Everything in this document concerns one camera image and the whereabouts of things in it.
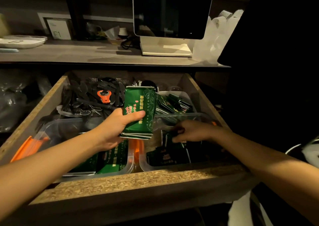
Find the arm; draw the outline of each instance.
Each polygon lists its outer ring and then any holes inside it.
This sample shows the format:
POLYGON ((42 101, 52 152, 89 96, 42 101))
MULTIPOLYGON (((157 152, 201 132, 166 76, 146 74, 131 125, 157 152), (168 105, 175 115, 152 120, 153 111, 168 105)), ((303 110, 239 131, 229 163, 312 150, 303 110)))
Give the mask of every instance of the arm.
POLYGON ((116 109, 95 129, 24 159, 0 167, 0 221, 41 192, 54 180, 99 151, 123 139, 126 124, 140 120, 144 111, 122 115, 116 109))
POLYGON ((211 140, 233 154, 263 183, 315 225, 319 223, 319 169, 229 130, 193 120, 178 125, 173 142, 211 140))

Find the left hand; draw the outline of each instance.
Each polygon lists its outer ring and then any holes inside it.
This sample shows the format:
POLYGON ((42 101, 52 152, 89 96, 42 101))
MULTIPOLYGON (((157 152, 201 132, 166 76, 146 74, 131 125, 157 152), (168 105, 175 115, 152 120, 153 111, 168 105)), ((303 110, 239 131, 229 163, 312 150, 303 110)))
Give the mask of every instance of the left hand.
POLYGON ((125 126, 133 121, 141 120, 145 116, 145 111, 138 111, 123 115, 121 108, 114 110, 98 127, 90 131, 91 136, 98 137, 98 150, 108 151, 121 143, 124 138, 118 135, 125 126))

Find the right hand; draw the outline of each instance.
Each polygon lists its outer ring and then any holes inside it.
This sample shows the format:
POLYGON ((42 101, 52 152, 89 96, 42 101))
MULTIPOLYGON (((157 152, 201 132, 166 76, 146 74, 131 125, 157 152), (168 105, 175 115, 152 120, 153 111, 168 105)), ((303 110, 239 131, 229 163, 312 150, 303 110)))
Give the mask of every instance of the right hand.
POLYGON ((215 130, 222 129, 221 127, 195 120, 184 120, 178 123, 175 128, 178 130, 179 135, 172 139, 174 143, 210 140, 215 130))

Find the forearm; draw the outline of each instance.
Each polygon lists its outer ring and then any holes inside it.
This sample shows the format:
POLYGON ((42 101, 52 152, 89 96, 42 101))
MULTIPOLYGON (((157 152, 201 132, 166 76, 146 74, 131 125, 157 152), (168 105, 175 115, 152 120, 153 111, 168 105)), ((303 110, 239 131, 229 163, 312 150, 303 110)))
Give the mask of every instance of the forearm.
POLYGON ((211 139, 239 159, 292 207, 315 222, 319 210, 319 169, 224 129, 214 130, 211 139))
POLYGON ((0 220, 97 153, 94 131, 0 167, 0 220))

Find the orange bottle opener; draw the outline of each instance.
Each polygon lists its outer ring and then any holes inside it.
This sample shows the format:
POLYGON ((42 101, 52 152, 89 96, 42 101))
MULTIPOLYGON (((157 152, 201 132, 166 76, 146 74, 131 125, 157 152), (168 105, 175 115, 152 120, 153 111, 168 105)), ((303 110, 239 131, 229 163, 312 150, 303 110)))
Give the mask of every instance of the orange bottle opener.
POLYGON ((98 91, 98 96, 101 98, 102 103, 109 104, 111 102, 110 97, 112 95, 111 91, 107 91, 106 93, 103 93, 103 90, 98 91))

